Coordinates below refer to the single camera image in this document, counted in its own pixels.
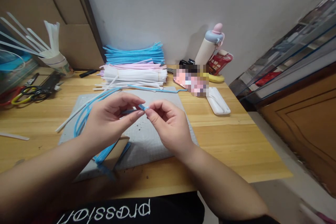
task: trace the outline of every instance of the banana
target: banana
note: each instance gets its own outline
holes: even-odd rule
[[[209,74],[209,81],[211,82],[223,82],[224,81],[224,76],[223,75],[211,75]]]

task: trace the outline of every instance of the water bottle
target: water bottle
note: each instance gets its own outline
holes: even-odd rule
[[[222,45],[225,37],[224,33],[222,33],[222,27],[223,25],[218,23],[213,30],[206,32],[201,47],[196,55],[195,65],[207,64],[214,51]]]

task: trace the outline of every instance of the yellow-handled scissors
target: yellow-handled scissors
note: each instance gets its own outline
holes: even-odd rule
[[[10,103],[13,104],[13,105],[20,105],[20,104],[24,104],[24,103],[30,102],[33,95],[30,95],[26,99],[23,99],[21,101],[19,101],[19,99],[22,96],[25,95],[25,92],[26,93],[30,93],[30,91],[34,91],[36,89],[35,87],[31,87],[29,89],[27,87],[31,86],[39,75],[40,75],[39,73],[36,73],[30,80],[28,80],[22,87],[20,87],[19,88],[20,89],[20,93],[17,96],[15,96]]]

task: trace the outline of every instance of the pixelated image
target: pixelated image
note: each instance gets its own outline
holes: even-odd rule
[[[208,65],[175,65],[173,80],[193,96],[209,95]]]

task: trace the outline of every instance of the cabinet door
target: cabinet door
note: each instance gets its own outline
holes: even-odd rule
[[[295,92],[261,113],[336,196],[336,75]]]

